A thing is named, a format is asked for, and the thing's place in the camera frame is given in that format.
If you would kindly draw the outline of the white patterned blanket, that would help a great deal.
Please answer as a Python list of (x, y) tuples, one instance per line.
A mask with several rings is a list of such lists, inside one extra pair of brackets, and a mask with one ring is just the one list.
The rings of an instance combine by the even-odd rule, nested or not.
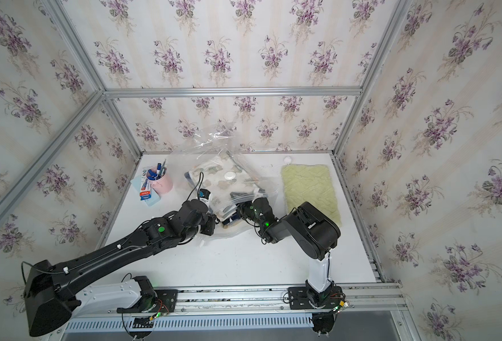
[(185, 179), (210, 192), (209, 208), (216, 217), (225, 221), (237, 211), (237, 205), (267, 196), (274, 186), (248, 171), (235, 156), (228, 152), (210, 156), (184, 173)]

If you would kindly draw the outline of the light green blanket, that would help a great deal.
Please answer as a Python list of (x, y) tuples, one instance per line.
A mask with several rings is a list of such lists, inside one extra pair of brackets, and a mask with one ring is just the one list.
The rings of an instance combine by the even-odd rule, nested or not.
[(338, 199), (326, 165), (289, 164), (281, 169), (286, 211), (308, 202), (341, 226)]

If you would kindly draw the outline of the clear plastic vacuum bag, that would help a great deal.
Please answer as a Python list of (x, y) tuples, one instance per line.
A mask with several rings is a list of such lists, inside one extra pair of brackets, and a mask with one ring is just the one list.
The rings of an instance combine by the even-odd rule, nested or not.
[(234, 124), (209, 126), (174, 147), (168, 157), (168, 173), (175, 185), (191, 189), (193, 199), (199, 189), (210, 191), (209, 213), (219, 220), (214, 239), (252, 229), (251, 220), (245, 222), (237, 213), (239, 204), (266, 198), (274, 205), (279, 196), (279, 182), (259, 173), (239, 141)]

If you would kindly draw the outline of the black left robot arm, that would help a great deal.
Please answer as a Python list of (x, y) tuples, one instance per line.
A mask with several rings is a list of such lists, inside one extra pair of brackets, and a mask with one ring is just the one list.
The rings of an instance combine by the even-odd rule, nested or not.
[(213, 231), (216, 217), (201, 200), (185, 201), (177, 211), (142, 222), (126, 237), (85, 256), (30, 266), (23, 293), (29, 335), (39, 337), (68, 322), (83, 306), (85, 287), (133, 262), (190, 241), (202, 229)]

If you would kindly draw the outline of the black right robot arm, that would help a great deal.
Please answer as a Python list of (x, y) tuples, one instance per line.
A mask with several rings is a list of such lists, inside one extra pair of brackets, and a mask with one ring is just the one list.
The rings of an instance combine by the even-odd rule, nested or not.
[(313, 306), (319, 308), (336, 296), (336, 285), (330, 277), (330, 252), (337, 247), (341, 232), (333, 220), (309, 202), (277, 218), (265, 197), (238, 204), (237, 214), (255, 228), (263, 243), (276, 244), (292, 237), (309, 257), (306, 295)]

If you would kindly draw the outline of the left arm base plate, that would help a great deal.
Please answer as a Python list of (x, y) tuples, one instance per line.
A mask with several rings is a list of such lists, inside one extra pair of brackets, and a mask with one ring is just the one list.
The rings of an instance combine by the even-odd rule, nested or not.
[(178, 293), (176, 289), (155, 290), (155, 294), (144, 294), (129, 308), (117, 308), (117, 313), (173, 313)]

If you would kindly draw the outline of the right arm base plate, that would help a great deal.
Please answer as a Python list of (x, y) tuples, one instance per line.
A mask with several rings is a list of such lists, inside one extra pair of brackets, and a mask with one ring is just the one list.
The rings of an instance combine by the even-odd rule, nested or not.
[(289, 287), (288, 292), (289, 308), (293, 311), (310, 309), (333, 310), (343, 307), (346, 296), (341, 287), (331, 284), (323, 292), (317, 292), (311, 287)]

